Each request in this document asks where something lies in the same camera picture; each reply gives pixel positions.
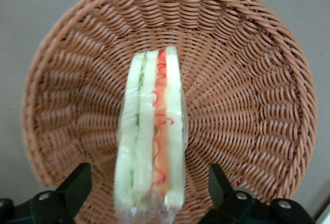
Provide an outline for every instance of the brown woven basket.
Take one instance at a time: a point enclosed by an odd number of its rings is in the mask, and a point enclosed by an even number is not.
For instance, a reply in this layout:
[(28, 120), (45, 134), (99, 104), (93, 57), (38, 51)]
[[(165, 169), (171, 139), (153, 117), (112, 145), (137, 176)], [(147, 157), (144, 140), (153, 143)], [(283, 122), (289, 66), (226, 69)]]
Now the brown woven basket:
[(316, 93), (305, 56), (258, 0), (82, 0), (42, 41), (23, 101), (25, 145), (44, 186), (90, 162), (78, 223), (115, 223), (117, 122), (135, 52), (178, 49), (189, 115), (186, 203), (212, 206), (208, 165), (264, 202), (289, 198), (311, 159)]

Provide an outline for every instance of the plastic bag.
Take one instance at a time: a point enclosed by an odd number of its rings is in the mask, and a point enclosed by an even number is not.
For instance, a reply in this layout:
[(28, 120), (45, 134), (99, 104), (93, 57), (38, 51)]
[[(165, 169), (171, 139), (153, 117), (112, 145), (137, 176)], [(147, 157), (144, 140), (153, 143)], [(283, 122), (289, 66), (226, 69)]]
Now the plastic bag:
[(114, 179), (122, 223), (172, 223), (184, 203), (188, 118), (176, 48), (134, 56), (123, 99)]

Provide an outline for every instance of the metal screw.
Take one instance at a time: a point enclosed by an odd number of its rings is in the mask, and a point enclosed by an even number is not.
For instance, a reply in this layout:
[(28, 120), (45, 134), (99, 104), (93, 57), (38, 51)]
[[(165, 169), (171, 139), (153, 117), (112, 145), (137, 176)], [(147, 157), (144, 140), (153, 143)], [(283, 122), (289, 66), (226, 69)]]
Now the metal screw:
[(48, 192), (45, 193), (45, 194), (42, 194), (42, 195), (39, 197), (39, 201), (45, 200), (45, 199), (47, 199), (49, 196), (50, 196), (50, 194), (49, 194)]
[(247, 199), (246, 194), (244, 194), (243, 192), (238, 192), (238, 193), (236, 194), (236, 197), (237, 197), (239, 200), (246, 200), (246, 199)]
[(280, 205), (284, 209), (290, 209), (291, 208), (290, 203), (288, 203), (287, 201), (283, 201), (283, 200), (279, 201), (278, 205)]

